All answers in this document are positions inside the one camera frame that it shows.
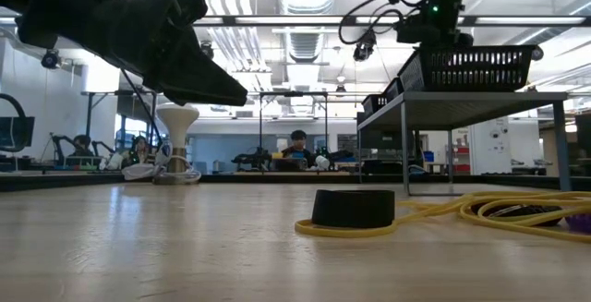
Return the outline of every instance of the black round object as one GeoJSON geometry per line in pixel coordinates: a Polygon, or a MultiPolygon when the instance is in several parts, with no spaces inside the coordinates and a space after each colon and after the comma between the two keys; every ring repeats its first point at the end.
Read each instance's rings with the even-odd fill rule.
{"type": "Polygon", "coordinates": [[[536,49],[534,49],[534,51],[532,52],[532,60],[539,61],[542,58],[544,58],[544,51],[542,50],[542,48],[537,46],[536,49]]]}
{"type": "Polygon", "coordinates": [[[55,70],[60,67],[59,64],[59,53],[54,50],[47,50],[47,52],[43,56],[43,59],[41,60],[41,65],[44,68],[55,70]]]}
{"type": "Polygon", "coordinates": [[[394,220],[390,190],[318,190],[312,223],[340,228],[379,228],[394,220]]]}

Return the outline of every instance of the wooden table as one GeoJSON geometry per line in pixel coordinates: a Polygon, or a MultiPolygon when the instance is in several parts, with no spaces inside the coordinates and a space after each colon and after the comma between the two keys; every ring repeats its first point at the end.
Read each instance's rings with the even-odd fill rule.
{"type": "MultiPolygon", "coordinates": [[[[402,185],[128,184],[2,193],[1,300],[587,302],[591,296],[590,246],[454,216],[369,239],[301,236],[294,221],[310,216],[319,187],[393,188],[406,198],[402,185]]],[[[415,192],[447,187],[417,185],[415,192]]]]}

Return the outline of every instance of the yellow hose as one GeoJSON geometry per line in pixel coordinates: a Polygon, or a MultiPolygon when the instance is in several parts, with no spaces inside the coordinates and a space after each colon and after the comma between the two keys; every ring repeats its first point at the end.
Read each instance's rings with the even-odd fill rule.
{"type": "Polygon", "coordinates": [[[553,237],[574,242],[591,243],[591,235],[582,235],[565,231],[557,231],[545,227],[536,227],[536,224],[568,217],[575,214],[591,214],[591,193],[589,192],[526,192],[526,191],[492,191],[475,192],[463,195],[445,204],[418,202],[413,200],[399,201],[397,206],[409,207],[416,211],[400,219],[396,219],[391,225],[373,229],[339,229],[330,227],[318,227],[310,220],[302,220],[295,223],[295,230],[302,234],[329,237],[371,237],[392,233],[401,223],[410,223],[427,217],[457,213],[461,218],[470,223],[491,228],[499,228],[519,233],[538,236],[553,237]],[[472,212],[472,206],[484,204],[478,213],[472,212]],[[514,217],[486,217],[487,210],[497,206],[511,205],[542,205],[560,206],[563,210],[547,213],[530,214],[514,217]]]}

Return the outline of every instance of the black puck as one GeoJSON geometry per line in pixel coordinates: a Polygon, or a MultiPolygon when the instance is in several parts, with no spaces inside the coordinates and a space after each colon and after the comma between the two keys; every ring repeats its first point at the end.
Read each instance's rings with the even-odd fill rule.
{"type": "Polygon", "coordinates": [[[394,220],[390,190],[318,190],[312,223],[339,228],[380,228],[394,220]]]}

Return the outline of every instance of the laboratory room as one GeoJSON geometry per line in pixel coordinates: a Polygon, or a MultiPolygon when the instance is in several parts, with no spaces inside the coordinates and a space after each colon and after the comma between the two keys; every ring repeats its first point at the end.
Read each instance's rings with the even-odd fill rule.
{"type": "Polygon", "coordinates": [[[0,300],[591,296],[591,0],[0,0],[0,300]]]}

